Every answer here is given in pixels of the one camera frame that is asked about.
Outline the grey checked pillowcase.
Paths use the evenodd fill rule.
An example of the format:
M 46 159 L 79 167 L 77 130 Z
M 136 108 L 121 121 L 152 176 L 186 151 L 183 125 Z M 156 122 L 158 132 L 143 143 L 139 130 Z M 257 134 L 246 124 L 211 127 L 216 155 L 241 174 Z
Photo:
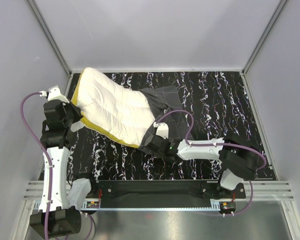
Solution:
M 143 88 L 139 90 L 147 99 L 154 120 L 150 121 L 139 149 L 144 152 L 145 141 L 151 135 L 156 135 L 153 123 L 161 121 L 168 125 L 168 139 L 171 143 L 185 138 L 189 129 L 186 114 L 181 112 L 182 104 L 177 87 L 174 85 L 160 88 Z

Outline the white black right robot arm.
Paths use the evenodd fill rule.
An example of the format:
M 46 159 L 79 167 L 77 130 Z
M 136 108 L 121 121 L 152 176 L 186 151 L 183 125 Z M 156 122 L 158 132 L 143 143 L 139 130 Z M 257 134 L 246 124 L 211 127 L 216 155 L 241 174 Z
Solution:
M 267 161 L 249 141 L 236 135 L 212 140 L 173 139 L 152 135 L 145 141 L 145 152 L 170 162 L 188 160 L 221 161 L 221 174 L 212 197 L 229 198 L 236 187 L 252 181 Z

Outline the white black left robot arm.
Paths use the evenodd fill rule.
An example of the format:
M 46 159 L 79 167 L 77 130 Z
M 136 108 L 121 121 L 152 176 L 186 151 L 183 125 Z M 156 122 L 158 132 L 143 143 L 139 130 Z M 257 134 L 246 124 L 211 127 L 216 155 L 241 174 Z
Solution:
M 98 193 L 96 183 L 76 179 L 67 191 L 67 164 L 73 136 L 72 124 L 82 115 L 69 100 L 53 99 L 43 105 L 40 146 L 44 157 L 44 182 L 38 213 L 30 216 L 29 225 L 45 240 L 67 237 L 81 230 L 81 208 L 85 198 Z

